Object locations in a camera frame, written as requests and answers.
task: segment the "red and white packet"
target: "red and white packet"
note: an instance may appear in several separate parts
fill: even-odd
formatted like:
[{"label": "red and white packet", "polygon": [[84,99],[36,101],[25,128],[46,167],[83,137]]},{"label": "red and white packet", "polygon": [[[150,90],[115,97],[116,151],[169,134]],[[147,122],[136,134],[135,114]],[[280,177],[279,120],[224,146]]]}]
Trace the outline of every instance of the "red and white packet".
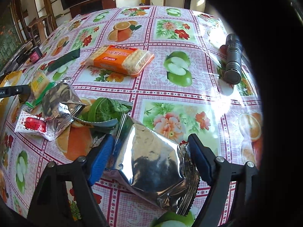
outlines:
[{"label": "red and white packet", "polygon": [[21,111],[15,132],[43,136],[48,141],[55,140],[55,132],[50,123],[44,118]]}]

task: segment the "television stand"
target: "television stand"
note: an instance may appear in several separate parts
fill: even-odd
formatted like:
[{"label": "television stand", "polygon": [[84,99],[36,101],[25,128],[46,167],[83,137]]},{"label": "television stand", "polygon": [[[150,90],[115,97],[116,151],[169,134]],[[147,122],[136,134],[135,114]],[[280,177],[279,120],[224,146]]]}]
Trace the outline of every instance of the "television stand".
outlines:
[{"label": "television stand", "polygon": [[116,8],[116,0],[88,0],[70,7],[71,16],[87,14],[103,9]]}]

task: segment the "flashlight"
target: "flashlight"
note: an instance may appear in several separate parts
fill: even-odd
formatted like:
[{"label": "flashlight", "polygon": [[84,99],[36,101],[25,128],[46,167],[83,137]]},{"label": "flashlight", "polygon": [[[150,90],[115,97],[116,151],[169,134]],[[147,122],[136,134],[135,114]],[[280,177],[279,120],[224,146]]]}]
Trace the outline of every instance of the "flashlight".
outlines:
[{"label": "flashlight", "polygon": [[238,84],[241,81],[241,59],[243,47],[239,37],[228,34],[226,37],[227,63],[223,79],[229,84]]}]

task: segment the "orange label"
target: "orange label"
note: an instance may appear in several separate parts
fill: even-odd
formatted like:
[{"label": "orange label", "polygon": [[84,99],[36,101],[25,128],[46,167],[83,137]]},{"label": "orange label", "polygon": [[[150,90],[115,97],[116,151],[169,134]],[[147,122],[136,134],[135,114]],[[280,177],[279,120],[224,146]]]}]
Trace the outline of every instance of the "orange label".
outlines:
[{"label": "orange label", "polygon": [[94,59],[94,66],[127,74],[122,67],[123,61],[137,49],[110,45],[107,50]]}]

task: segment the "tablecloth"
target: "tablecloth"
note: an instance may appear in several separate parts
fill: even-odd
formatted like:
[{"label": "tablecloth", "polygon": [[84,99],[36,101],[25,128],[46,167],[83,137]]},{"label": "tablecloth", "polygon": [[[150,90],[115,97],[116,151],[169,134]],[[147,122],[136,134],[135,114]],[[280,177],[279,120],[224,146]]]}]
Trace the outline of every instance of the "tablecloth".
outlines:
[{"label": "tablecloth", "polygon": [[[129,115],[175,142],[186,142],[189,134],[196,133],[205,146],[229,162],[243,164],[251,160],[259,166],[262,113],[258,89],[243,62],[240,84],[233,86],[222,80],[226,56],[219,47],[225,44],[226,36],[219,18],[180,8],[138,6],[78,15],[46,39],[41,46],[42,59],[21,67],[25,75],[23,84],[29,83],[37,70],[47,69],[52,61],[80,47],[80,57],[48,75],[50,80],[71,77],[79,97],[130,101],[134,106]],[[81,65],[104,44],[149,50],[155,58],[136,78]],[[166,70],[164,62],[171,57],[181,58],[180,64],[187,63],[180,68],[183,73]],[[17,104],[15,98],[1,128],[0,182],[4,183],[0,194],[10,208],[26,216],[46,164],[71,161],[58,149],[56,141],[14,133]],[[24,188],[18,186],[16,179],[16,165],[21,157],[27,158],[27,168],[22,172]],[[110,226],[149,226],[164,212],[105,176],[92,189]],[[195,216],[209,189],[205,182],[200,182],[191,209]],[[230,184],[219,224],[228,217],[234,190],[235,182]],[[78,219],[72,185],[68,186],[68,193],[74,219]]]}]

